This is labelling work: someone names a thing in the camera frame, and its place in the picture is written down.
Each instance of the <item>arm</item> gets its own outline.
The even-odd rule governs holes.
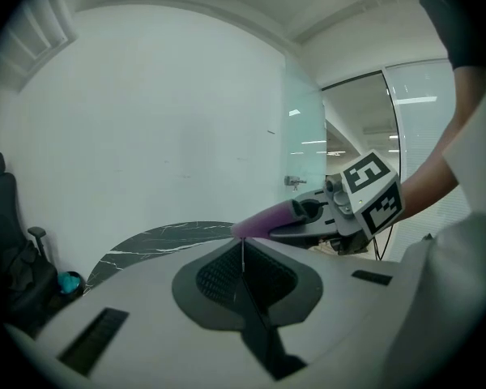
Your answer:
[[[449,194],[457,185],[443,151],[473,115],[486,93],[486,67],[461,66],[454,70],[455,114],[427,160],[402,184],[405,212],[414,216]]]

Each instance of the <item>person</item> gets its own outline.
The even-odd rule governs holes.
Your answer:
[[[427,160],[402,184],[407,219],[433,205],[457,185],[443,151],[486,94],[486,0],[420,0],[445,46],[454,71],[455,112]]]

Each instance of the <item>black slot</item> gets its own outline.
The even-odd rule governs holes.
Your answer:
[[[386,276],[384,274],[377,274],[376,272],[369,272],[369,271],[354,271],[351,276],[358,278],[359,280],[373,282],[374,284],[380,285],[389,285],[390,280],[392,280],[392,276]]]
[[[59,356],[59,360],[72,370],[87,376],[127,317],[128,313],[125,311],[113,308],[102,310]]]

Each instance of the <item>teal object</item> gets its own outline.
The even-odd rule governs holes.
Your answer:
[[[81,279],[77,276],[72,276],[68,272],[61,272],[58,274],[58,284],[62,288],[62,294],[70,294],[79,287]]]

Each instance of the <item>glass door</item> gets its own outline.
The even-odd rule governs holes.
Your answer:
[[[286,59],[283,152],[284,199],[320,188],[326,177],[326,128],[322,93],[301,67]]]

